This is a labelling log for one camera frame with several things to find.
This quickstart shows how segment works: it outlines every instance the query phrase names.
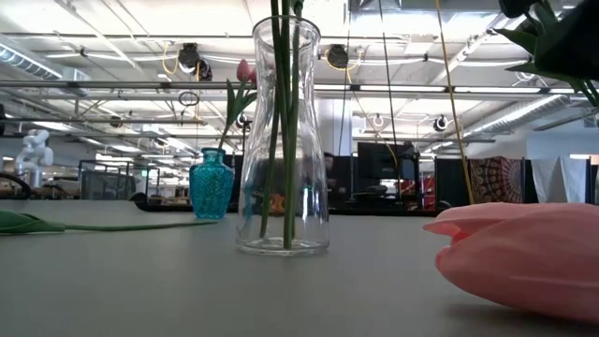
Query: table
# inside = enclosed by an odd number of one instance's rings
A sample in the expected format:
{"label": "table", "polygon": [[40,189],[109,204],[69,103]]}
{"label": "table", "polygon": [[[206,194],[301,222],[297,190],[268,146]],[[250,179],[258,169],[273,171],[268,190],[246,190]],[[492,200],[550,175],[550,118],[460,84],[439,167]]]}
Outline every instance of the table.
{"label": "table", "polygon": [[[126,201],[0,201],[72,224],[158,224]],[[462,292],[434,268],[430,218],[331,217],[323,256],[251,256],[218,225],[0,237],[0,336],[597,336]]]}

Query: computer monitor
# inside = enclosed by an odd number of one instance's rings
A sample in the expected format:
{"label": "computer monitor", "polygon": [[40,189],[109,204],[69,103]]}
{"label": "computer monitor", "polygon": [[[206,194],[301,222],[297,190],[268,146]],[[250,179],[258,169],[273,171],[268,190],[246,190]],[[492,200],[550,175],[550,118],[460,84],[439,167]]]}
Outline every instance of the computer monitor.
{"label": "computer monitor", "polygon": [[[398,168],[391,151],[395,150]],[[376,143],[358,143],[358,176],[360,179],[398,179],[415,180],[414,158],[416,150],[412,144],[389,145]]]}

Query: black partition panel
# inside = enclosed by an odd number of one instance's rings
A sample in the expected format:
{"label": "black partition panel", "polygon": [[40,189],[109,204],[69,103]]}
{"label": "black partition panel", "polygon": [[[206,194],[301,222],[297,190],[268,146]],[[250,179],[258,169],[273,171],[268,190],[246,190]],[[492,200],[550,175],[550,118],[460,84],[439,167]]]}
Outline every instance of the black partition panel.
{"label": "black partition panel", "polygon": [[452,207],[468,206],[468,188],[460,159],[435,159],[436,203],[449,203]]}

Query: tulip leaf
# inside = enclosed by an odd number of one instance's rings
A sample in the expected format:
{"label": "tulip leaf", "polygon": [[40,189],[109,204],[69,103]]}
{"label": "tulip leaf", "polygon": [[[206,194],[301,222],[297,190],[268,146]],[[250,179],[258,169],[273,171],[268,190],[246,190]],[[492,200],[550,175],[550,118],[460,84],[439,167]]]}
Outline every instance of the tulip leaf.
{"label": "tulip leaf", "polygon": [[570,86],[572,86],[572,89],[574,89],[575,93],[580,92],[584,89],[584,84],[582,83],[581,80],[571,77],[571,76],[568,76],[568,75],[539,70],[534,65],[534,63],[527,63],[527,64],[523,64],[523,65],[511,66],[506,70],[516,71],[516,72],[524,72],[527,74],[534,74],[534,75],[544,76],[544,77],[558,80],[558,81],[568,82],[570,84]]}

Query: white robot figure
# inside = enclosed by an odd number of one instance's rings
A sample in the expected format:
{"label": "white robot figure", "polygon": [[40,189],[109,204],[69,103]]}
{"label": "white robot figure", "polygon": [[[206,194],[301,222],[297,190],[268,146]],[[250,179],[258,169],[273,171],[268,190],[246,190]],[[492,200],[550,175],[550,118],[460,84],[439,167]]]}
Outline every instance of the white robot figure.
{"label": "white robot figure", "polygon": [[15,160],[15,174],[22,178],[29,171],[29,185],[41,187],[42,167],[51,166],[54,160],[54,152],[46,147],[50,134],[46,130],[29,130],[27,135],[22,139],[22,150]]}

